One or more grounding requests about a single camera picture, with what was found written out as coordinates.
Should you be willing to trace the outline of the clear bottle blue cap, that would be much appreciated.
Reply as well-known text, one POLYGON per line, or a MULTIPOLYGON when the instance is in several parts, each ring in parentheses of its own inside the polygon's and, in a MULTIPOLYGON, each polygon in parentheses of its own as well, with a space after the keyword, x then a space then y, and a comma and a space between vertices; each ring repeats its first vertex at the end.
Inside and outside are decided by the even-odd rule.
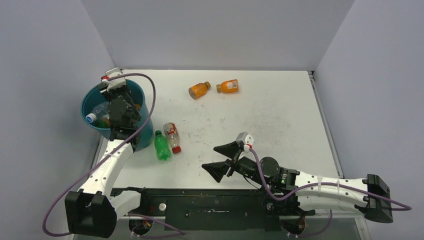
POLYGON ((102 102, 95 106, 90 113, 85 116, 85 120, 92 124, 98 120, 109 119, 109 111, 108 111, 109 103, 107 101, 102 102))

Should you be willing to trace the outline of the large orange label bottle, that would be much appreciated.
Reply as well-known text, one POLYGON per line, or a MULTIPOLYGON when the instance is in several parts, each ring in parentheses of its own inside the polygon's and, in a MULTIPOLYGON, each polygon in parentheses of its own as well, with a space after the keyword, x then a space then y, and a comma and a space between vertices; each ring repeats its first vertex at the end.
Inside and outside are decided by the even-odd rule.
POLYGON ((110 126, 111 126, 110 117, 109 117, 109 119, 98 120, 98 121, 92 123, 92 125, 97 127, 97 128, 102 128, 102 129, 110 128, 110 126))

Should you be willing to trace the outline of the red cap small bottle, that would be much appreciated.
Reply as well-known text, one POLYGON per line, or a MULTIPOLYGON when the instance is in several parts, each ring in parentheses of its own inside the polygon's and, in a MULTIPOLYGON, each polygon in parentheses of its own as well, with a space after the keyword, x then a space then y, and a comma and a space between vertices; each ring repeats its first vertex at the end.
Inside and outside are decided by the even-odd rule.
POLYGON ((179 154, 182 149, 180 146, 180 138, 176 125, 173 122, 168 122, 163 125, 163 130, 173 154, 179 154))

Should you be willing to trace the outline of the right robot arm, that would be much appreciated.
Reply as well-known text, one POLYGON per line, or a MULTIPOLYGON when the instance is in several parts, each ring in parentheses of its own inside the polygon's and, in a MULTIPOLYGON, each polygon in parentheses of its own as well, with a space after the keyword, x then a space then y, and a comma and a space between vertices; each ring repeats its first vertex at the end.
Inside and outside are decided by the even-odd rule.
POLYGON ((213 150, 227 159, 204 163, 201 167, 218 183, 224 176, 238 173, 260 184, 271 193, 273 201, 282 202, 283 209, 289 214, 337 210, 362 214, 372 222, 393 222, 390 188, 380 176, 368 174, 365 178, 340 179, 309 174, 281 167, 270 156, 252 160, 246 157, 251 147, 237 141, 216 146, 213 150))

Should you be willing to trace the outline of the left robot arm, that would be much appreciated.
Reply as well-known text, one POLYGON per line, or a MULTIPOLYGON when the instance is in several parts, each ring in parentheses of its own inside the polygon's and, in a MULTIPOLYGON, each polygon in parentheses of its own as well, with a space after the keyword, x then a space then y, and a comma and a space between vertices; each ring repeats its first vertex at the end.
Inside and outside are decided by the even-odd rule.
POLYGON ((101 83, 98 88, 108 102, 110 122, 103 162, 89 173, 78 191, 67 193, 64 204, 70 233, 107 239, 117 221, 129 211, 144 215, 149 210, 149 201, 131 190, 111 197, 119 173, 140 143, 138 123, 142 116, 127 84, 109 87, 101 83))

